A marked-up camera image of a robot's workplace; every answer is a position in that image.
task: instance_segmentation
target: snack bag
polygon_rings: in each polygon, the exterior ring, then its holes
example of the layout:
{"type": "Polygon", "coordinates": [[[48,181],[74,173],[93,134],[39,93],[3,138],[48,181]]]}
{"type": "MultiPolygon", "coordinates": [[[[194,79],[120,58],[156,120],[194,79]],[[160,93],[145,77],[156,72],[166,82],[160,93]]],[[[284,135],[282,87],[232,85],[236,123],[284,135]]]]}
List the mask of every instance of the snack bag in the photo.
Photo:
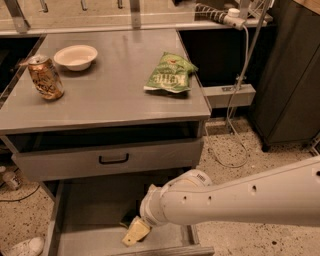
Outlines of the snack bag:
{"type": "Polygon", "coordinates": [[[144,89],[173,93],[190,91],[189,74],[197,70],[196,66],[181,56],[165,52],[144,89]]]}

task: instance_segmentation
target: terrazzo floor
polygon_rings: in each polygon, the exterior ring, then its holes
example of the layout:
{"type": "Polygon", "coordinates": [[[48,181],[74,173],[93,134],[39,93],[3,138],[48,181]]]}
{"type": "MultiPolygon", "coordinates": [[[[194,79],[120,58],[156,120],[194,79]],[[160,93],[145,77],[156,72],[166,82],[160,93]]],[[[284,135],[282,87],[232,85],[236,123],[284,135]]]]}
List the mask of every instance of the terrazzo floor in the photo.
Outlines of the terrazzo floor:
{"type": "MultiPolygon", "coordinates": [[[[244,166],[225,167],[216,161],[214,150],[225,165],[239,165],[246,160],[245,150],[230,135],[223,121],[212,120],[207,124],[209,136],[198,169],[205,171],[215,184],[224,183],[278,166],[312,157],[300,145],[274,146],[269,152],[261,151],[261,141],[246,118],[235,120],[234,127],[247,148],[248,159],[244,166]]],[[[7,167],[15,170],[13,164],[7,167]]],[[[6,185],[0,188],[0,250],[22,240],[46,237],[53,201],[38,183],[23,179],[18,191],[10,191],[6,185]],[[34,192],[30,197],[16,200],[34,192]]],[[[202,246],[213,246],[215,255],[266,255],[266,256],[310,256],[319,255],[320,228],[266,224],[205,222],[197,225],[202,246]]]]}

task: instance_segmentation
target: open drawer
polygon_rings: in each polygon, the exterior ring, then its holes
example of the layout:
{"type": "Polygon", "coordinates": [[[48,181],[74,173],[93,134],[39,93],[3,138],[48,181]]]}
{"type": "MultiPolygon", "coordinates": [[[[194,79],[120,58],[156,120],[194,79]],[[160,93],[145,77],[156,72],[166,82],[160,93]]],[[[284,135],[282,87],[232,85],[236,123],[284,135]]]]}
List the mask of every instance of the open drawer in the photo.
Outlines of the open drawer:
{"type": "Polygon", "coordinates": [[[177,170],[61,181],[42,255],[213,255],[213,248],[200,247],[191,226],[167,224],[131,247],[121,242],[127,232],[119,224],[122,218],[139,210],[151,184],[165,184],[173,172],[177,170]]]}
{"type": "Polygon", "coordinates": [[[195,167],[202,147],[198,138],[16,153],[12,159],[28,179],[48,181],[195,167]]]}

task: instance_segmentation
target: green chip bag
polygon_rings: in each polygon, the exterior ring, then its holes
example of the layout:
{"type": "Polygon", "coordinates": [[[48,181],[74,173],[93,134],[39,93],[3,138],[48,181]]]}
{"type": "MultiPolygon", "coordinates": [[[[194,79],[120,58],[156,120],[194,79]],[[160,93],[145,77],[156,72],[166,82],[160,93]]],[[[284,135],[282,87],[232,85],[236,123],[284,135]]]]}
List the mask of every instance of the green chip bag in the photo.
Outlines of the green chip bag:
{"type": "Polygon", "coordinates": [[[189,74],[198,68],[179,55],[165,52],[152,72],[145,90],[189,91],[189,74]]]}

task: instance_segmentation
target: power cord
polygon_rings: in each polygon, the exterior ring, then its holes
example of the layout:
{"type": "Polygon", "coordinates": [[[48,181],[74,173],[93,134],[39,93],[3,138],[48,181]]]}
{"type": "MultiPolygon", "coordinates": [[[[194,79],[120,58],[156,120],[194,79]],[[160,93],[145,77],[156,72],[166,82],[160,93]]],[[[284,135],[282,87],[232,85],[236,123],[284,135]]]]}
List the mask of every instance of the power cord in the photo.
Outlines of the power cord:
{"type": "Polygon", "coordinates": [[[0,203],[3,203],[3,202],[7,202],[7,203],[20,202],[20,201],[22,201],[24,199],[27,199],[28,197],[32,196],[34,193],[36,193],[38,191],[39,188],[40,188],[40,185],[38,185],[38,187],[33,192],[31,192],[29,195],[27,195],[25,197],[22,197],[22,198],[19,198],[19,199],[13,199],[13,200],[0,200],[0,203]]]}
{"type": "MultiPolygon", "coordinates": [[[[0,188],[2,188],[4,184],[5,184],[5,182],[2,182],[2,183],[0,184],[0,188]]],[[[20,202],[20,201],[22,201],[22,200],[24,200],[24,199],[27,199],[27,198],[29,198],[30,196],[32,196],[34,193],[36,193],[36,192],[38,191],[39,188],[40,188],[40,185],[38,185],[37,188],[36,188],[33,192],[31,192],[29,195],[24,196],[24,197],[19,198],[19,199],[11,199],[11,200],[2,200],[2,199],[0,199],[0,203],[4,203],[4,202],[7,202],[7,203],[20,202]]]]}
{"type": "MultiPolygon", "coordinates": [[[[248,49],[249,49],[249,32],[248,32],[248,29],[246,26],[243,26],[245,32],[246,32],[246,49],[245,49],[245,62],[244,62],[244,66],[243,66],[243,69],[242,69],[242,72],[243,73],[243,70],[246,68],[246,66],[248,65],[248,49]]],[[[242,142],[238,132],[236,131],[236,129],[234,128],[233,124],[232,124],[232,121],[231,121],[231,112],[232,112],[232,108],[231,108],[231,104],[233,102],[233,99],[234,99],[234,96],[236,95],[236,93],[239,91],[240,89],[240,86],[236,86],[234,91],[233,91],[233,94],[231,95],[230,99],[229,99],[229,102],[228,102],[228,107],[227,107],[227,116],[226,116],[226,122],[227,124],[231,127],[232,129],[232,132],[233,134],[236,136],[236,138],[238,139],[240,145],[244,148],[244,151],[245,151],[245,160],[240,163],[240,164],[237,164],[237,165],[234,165],[234,164],[227,164],[227,163],[224,163],[219,154],[216,152],[216,150],[214,149],[214,146],[211,142],[211,139],[209,137],[209,133],[208,133],[208,130],[207,130],[207,126],[205,125],[205,133],[207,135],[207,138],[208,138],[208,142],[209,142],[209,145],[216,157],[216,160],[218,163],[220,163],[222,166],[224,167],[228,167],[228,168],[239,168],[239,167],[242,167],[244,166],[247,162],[248,162],[248,158],[249,158],[249,154],[248,154],[248,150],[247,148],[245,147],[244,143],[242,142]]]]}

